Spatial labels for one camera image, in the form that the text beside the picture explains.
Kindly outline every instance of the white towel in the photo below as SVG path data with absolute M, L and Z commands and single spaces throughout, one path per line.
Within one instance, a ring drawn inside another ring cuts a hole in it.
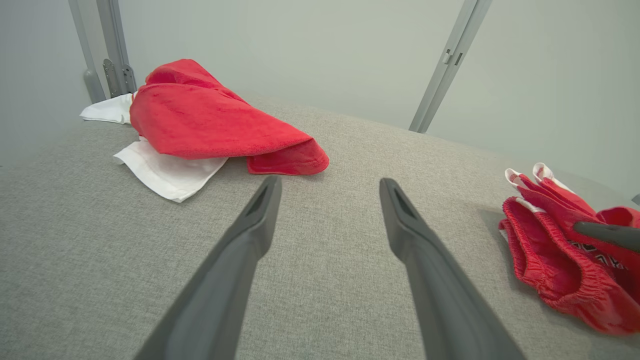
M 98 102 L 85 108 L 80 117 L 130 124 L 132 99 L 132 94 L 125 94 Z M 159 154 L 143 137 L 113 157 L 118 164 L 127 164 L 133 174 L 156 194 L 175 202 L 182 202 L 200 190 L 228 159 L 186 160 Z
M 124 94 L 111 99 L 96 102 L 87 106 L 80 117 L 85 120 L 97 120 L 117 122 L 118 124 L 131 124 L 129 108 L 133 103 L 134 94 Z

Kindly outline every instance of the gray fabric surface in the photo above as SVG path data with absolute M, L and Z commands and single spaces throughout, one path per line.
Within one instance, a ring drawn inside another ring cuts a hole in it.
M 615 338 L 545 306 L 513 275 L 497 231 L 516 195 L 503 172 L 533 163 L 432 136 L 249 97 L 314 136 L 331 159 L 284 177 L 271 250 L 255 274 L 239 359 L 422 359 L 402 264 L 383 226 L 378 181 L 393 177 L 529 359 L 638 359 Z M 129 359 L 264 176 L 231 159 L 195 196 L 157 196 L 111 156 L 129 126 L 86 122 L 0 192 L 0 358 Z M 553 169 L 595 208 L 613 191 Z

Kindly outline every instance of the white wall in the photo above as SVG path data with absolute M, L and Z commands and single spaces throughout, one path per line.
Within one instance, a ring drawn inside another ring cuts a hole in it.
M 493 0 L 428 133 L 631 199 L 640 193 L 638 18 L 638 0 Z
M 0 2 L 0 165 L 24 161 L 90 104 L 67 0 Z
M 120 1 L 139 85 L 192 58 L 232 90 L 409 128 L 463 0 Z

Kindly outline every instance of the red towel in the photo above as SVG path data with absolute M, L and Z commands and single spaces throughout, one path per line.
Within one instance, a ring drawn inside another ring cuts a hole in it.
M 131 125 L 161 154 L 246 156 L 252 174 L 311 175 L 329 165 L 311 136 L 252 107 L 193 60 L 151 72 L 129 111 Z

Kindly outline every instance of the clothing pile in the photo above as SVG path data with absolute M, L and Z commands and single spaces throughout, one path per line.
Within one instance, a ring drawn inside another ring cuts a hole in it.
M 252 107 L 193 60 L 162 65 L 135 94 L 80 116 L 131 124 L 140 141 L 114 157 L 175 202 L 201 189 L 229 157 L 246 156 L 251 174 L 312 175 L 329 165 L 314 138 Z
M 507 169 L 522 197 L 502 205 L 515 274 L 550 307 L 607 334 L 640 332 L 640 254 L 577 232 L 577 222 L 640 227 L 640 211 L 596 212 L 542 163 L 535 179 Z

